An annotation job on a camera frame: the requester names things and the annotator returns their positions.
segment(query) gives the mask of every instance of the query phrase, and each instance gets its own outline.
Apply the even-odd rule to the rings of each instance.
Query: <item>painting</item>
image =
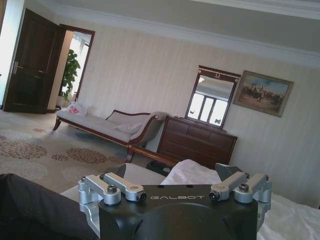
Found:
[[[294,83],[244,71],[233,103],[281,117]]]

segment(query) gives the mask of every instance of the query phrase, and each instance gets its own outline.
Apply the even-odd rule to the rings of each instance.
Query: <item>metal clamp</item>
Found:
[[[94,202],[101,201],[112,206],[121,202],[121,193],[132,202],[143,202],[147,198],[142,185],[133,184],[114,173],[84,176],[78,182],[79,208],[85,213],[88,225],[100,238],[99,208]]]
[[[240,184],[234,190],[237,202],[248,204],[254,200],[258,203],[257,231],[265,220],[265,214],[271,209],[272,182],[265,174],[257,173],[245,184]]]
[[[142,185],[133,184],[112,172],[106,173],[103,180],[108,184],[117,186],[128,201],[143,202],[147,198]]]
[[[211,185],[209,197],[214,201],[227,200],[230,192],[240,184],[246,182],[246,180],[247,175],[244,172],[237,171],[223,182]]]

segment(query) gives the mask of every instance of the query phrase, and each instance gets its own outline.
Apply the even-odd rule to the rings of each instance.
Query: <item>chaise lounge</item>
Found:
[[[56,112],[55,131],[61,122],[78,129],[112,141],[127,148],[126,161],[131,162],[133,145],[143,146],[152,140],[168,113],[156,111],[153,113],[126,113],[113,110],[106,119],[92,115],[76,115],[66,110]]]

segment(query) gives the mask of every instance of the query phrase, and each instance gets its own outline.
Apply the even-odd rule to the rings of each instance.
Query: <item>dark wooden door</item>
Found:
[[[26,9],[4,110],[45,114],[66,30]]]

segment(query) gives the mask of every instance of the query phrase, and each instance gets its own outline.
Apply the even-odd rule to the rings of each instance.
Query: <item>wall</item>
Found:
[[[3,104],[23,6],[24,0],[7,0],[6,3],[0,34],[0,105]]]
[[[113,109],[184,116],[198,65],[293,81],[281,118],[231,105],[224,126],[238,136],[231,164],[270,175],[277,194],[319,206],[320,69],[101,24],[55,20],[96,31],[79,100],[99,117]]]
[[[52,22],[55,19],[55,14],[42,4],[39,4],[37,0],[24,0],[23,7],[35,12],[36,14],[39,14],[40,16]]]
[[[60,86],[62,82],[62,77],[64,76],[64,71],[66,67],[66,62],[69,54],[71,40],[74,36],[73,31],[67,30],[65,32],[63,45],[61,49],[61,54],[58,62],[58,66],[56,68],[55,77],[52,85],[51,95],[48,103],[47,109],[55,110],[57,105],[58,94],[60,91]]]

